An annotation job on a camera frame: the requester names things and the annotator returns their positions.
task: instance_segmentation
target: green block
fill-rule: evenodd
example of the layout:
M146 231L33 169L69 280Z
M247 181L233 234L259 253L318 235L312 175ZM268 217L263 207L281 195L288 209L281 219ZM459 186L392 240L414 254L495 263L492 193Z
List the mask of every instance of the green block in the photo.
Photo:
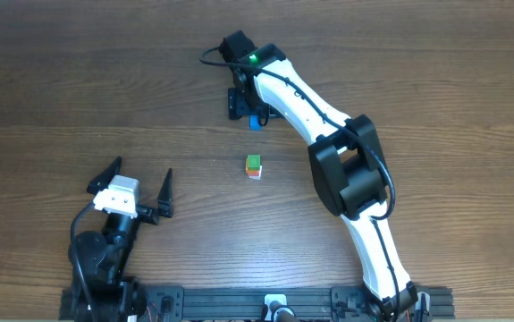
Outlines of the green block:
M260 170L260 155L248 155L247 168L249 170Z

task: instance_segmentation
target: wood grain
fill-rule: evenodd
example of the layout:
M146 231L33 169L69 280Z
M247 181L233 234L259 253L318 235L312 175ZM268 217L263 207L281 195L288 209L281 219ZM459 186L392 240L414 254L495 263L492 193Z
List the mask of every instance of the wood grain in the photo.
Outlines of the wood grain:
M175 171L174 218L143 227L131 257L144 282L361 283L302 139L283 121L229 121L230 72L198 63L237 29L375 121L412 279L453 288L460 318L514 318L510 0L0 0L0 318L57 317L70 222L118 155L147 202ZM243 173L252 153L260 182Z

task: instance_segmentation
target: wooden table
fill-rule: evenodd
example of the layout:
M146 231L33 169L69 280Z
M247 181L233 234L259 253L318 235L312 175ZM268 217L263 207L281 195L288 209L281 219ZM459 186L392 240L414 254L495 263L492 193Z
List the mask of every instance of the wooden table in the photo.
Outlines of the wooden table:
M152 205L174 169L175 216L131 256L143 282L361 283L304 141L229 121L231 73L198 62L237 29L375 122L412 279L453 288L460 318L514 317L514 1L0 0L0 318L57 317L70 223L118 155Z

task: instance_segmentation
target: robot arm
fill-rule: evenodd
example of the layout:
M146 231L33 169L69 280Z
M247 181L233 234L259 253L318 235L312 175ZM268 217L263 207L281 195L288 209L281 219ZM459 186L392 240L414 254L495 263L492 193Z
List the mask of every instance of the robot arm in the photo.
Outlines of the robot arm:
M387 193L378 165L370 154L326 123L292 86L262 71L288 77L329 119L361 137L383 160L371 121L364 115L351 119L331 107L298 76L289 59L273 44L257 49L242 31L238 31L223 40L219 52L227 63L256 67L252 70L232 67L237 94L243 96L244 104L249 107L245 114L262 117L263 113L271 113L284 117L308 144L316 192L326 207L335 216L340 216L348 227L362 262L364 283L384 315L389 317L396 309L396 296L400 296L400 308L396 311L402 312L411 306L417 301L417 291L400 263L387 219L378 221L378 226L397 278L397 292L385 250L372 222L372 216L382 216L387 207ZM358 153L354 157L341 161L340 154L356 148Z

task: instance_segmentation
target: tabletop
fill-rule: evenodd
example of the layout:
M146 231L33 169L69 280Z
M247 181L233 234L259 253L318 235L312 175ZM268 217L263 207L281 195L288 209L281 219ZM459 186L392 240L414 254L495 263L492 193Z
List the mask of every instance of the tabletop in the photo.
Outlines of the tabletop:
M173 169L175 215L143 226L131 255L142 282L361 284L304 140L284 120L230 121L231 72L198 62L235 30L374 121L412 280L452 288L459 318L514 318L510 0L0 0L0 318L57 318L70 223L116 156L152 205Z

